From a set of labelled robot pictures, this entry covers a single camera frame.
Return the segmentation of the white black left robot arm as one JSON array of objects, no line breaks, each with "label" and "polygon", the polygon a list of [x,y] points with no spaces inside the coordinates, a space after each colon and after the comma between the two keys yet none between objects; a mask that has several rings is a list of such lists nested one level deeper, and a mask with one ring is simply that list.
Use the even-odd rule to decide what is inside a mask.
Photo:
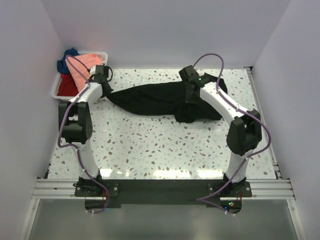
[{"label": "white black left robot arm", "polygon": [[109,82],[113,70],[107,65],[95,65],[89,71],[84,88],[72,99],[58,105],[59,148],[74,148],[79,166],[79,181],[86,184],[86,191],[99,196],[104,190],[100,170],[94,160],[91,137],[93,123],[90,106],[113,91]]}]

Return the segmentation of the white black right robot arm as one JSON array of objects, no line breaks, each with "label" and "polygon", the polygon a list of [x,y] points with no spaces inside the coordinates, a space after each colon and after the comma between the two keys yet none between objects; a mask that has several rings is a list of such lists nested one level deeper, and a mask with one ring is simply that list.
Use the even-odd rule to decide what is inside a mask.
[{"label": "white black right robot arm", "polygon": [[249,111],[234,101],[220,87],[221,79],[209,74],[199,75],[191,65],[179,71],[185,86],[185,101],[208,103],[228,124],[227,147],[231,151],[229,165],[224,174],[223,192],[230,197],[240,190],[246,179],[247,158],[262,140],[261,115],[257,110]]}]

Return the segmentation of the black t shirt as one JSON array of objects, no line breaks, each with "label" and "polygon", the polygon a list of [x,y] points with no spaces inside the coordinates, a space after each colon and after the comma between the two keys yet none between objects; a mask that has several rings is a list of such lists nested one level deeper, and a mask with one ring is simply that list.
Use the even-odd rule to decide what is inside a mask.
[{"label": "black t shirt", "polygon": [[186,88],[182,81],[145,84],[112,92],[108,100],[123,110],[140,116],[173,115],[179,123],[198,120],[219,121],[222,116],[209,103],[185,102]]}]

